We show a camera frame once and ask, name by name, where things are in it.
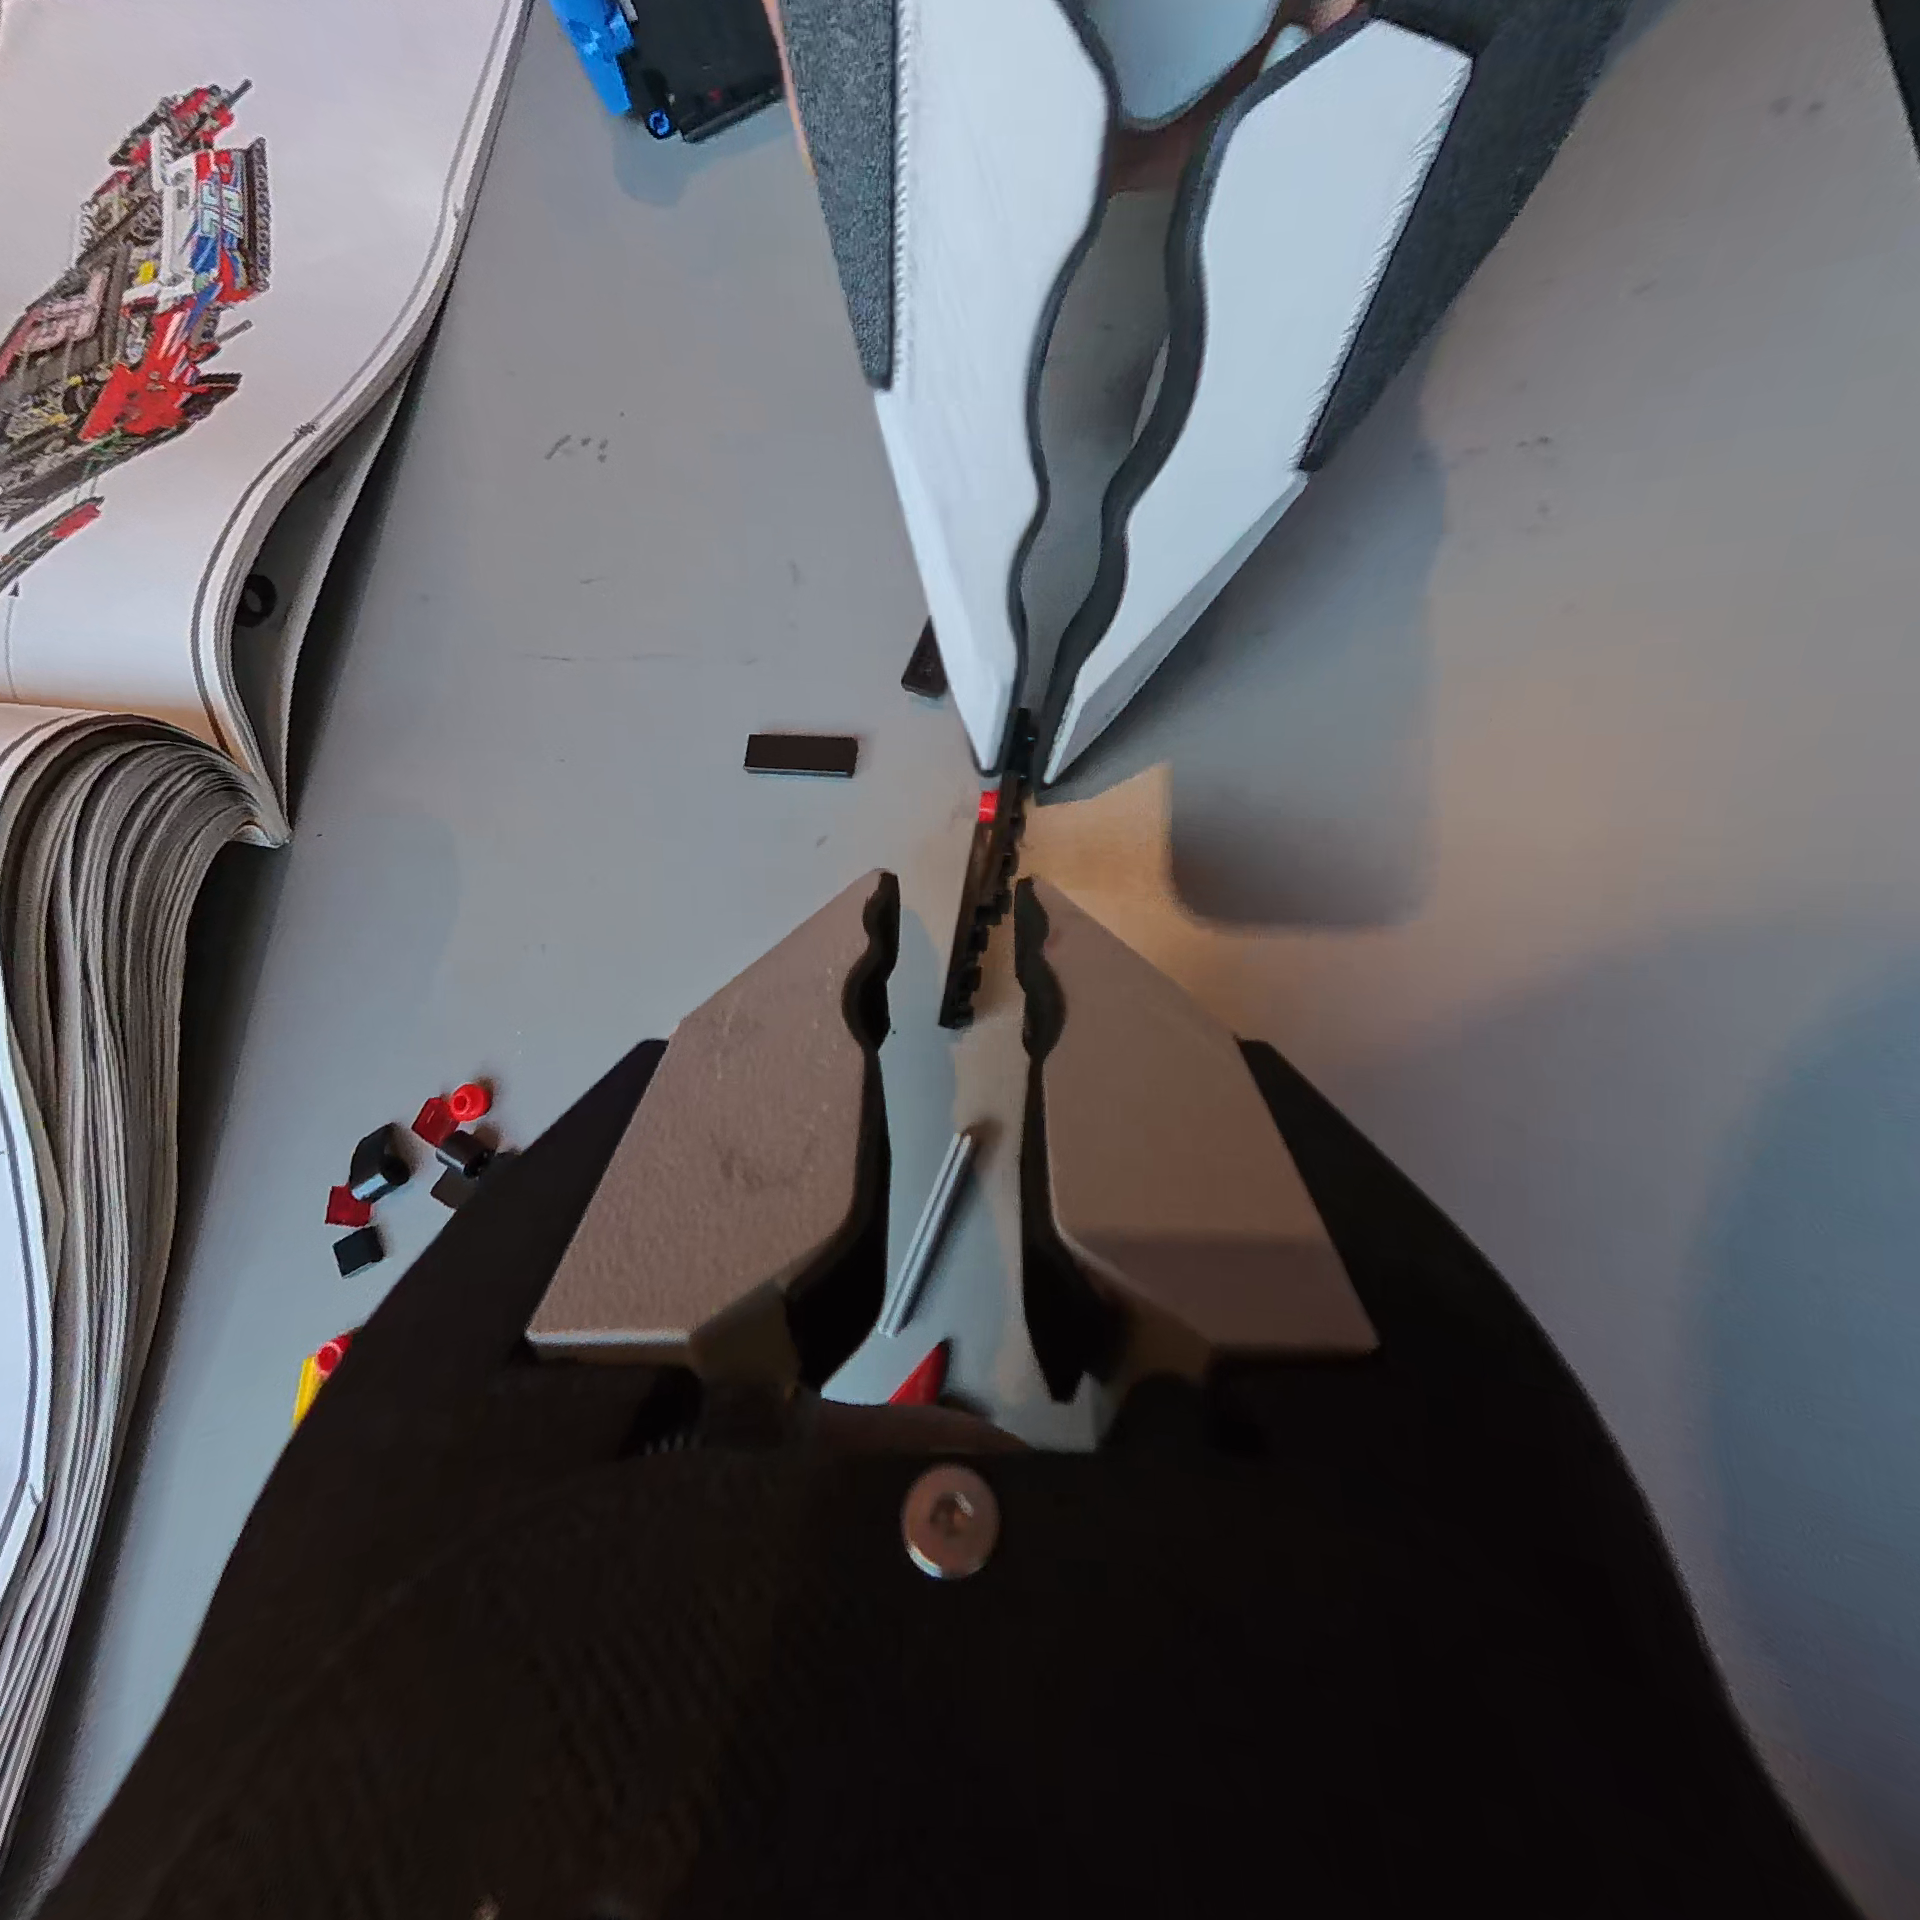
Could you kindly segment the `pile of small brick pieces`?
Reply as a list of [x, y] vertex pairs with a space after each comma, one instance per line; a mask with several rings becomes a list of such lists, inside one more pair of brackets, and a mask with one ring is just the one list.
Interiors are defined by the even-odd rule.
[[429, 1095], [405, 1124], [389, 1119], [359, 1138], [345, 1177], [327, 1189], [324, 1225], [340, 1281], [357, 1281], [392, 1251], [381, 1209], [411, 1183], [445, 1212], [468, 1205], [513, 1151], [501, 1143], [496, 1082], [475, 1076]]

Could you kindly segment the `open instruction booklet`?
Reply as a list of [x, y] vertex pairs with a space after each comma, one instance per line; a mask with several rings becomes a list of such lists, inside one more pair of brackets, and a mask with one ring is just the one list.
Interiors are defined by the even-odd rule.
[[5, 1805], [177, 1231], [185, 941], [291, 835], [297, 660], [529, 5], [5, 5]]

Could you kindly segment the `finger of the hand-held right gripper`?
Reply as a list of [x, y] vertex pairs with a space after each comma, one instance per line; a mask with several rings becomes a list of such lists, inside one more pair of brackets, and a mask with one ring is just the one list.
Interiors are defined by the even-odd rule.
[[1082, 5], [897, 6], [893, 361], [880, 438], [979, 769], [1025, 684], [1049, 502], [1041, 372], [1103, 204], [1119, 94]]
[[1169, 222], [1164, 367], [1057, 654], [1041, 783], [1088, 754], [1306, 491], [1312, 435], [1469, 78], [1448, 38], [1333, 27], [1193, 154]]

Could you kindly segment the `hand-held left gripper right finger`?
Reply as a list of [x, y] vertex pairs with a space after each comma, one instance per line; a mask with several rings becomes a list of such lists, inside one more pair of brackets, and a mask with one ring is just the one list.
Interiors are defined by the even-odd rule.
[[1047, 879], [1016, 890], [1025, 1327], [1057, 1401], [1377, 1354], [1235, 1034]]

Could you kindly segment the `grey axle rod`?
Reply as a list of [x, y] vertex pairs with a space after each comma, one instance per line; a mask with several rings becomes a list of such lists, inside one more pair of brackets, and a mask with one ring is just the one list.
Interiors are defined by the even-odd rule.
[[941, 1253], [945, 1236], [953, 1223], [960, 1193], [968, 1183], [985, 1132], [985, 1124], [976, 1122], [952, 1135], [938, 1175], [928, 1189], [927, 1205], [912, 1235], [907, 1236], [898, 1270], [883, 1300], [877, 1321], [877, 1333], [883, 1338], [898, 1338], [906, 1333], [909, 1319], [920, 1310], [922, 1294]]

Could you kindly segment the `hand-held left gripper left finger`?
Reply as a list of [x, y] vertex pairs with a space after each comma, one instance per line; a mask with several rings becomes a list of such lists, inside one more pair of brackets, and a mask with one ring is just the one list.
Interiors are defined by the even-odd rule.
[[824, 1385], [874, 1333], [898, 921], [868, 871], [677, 1023], [529, 1321], [543, 1359]]

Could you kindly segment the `toy brick car model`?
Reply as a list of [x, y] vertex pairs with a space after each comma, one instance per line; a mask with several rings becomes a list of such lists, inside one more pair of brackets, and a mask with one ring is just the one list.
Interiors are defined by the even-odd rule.
[[653, 140], [701, 141], [785, 97], [759, 2], [552, 2], [596, 101]]

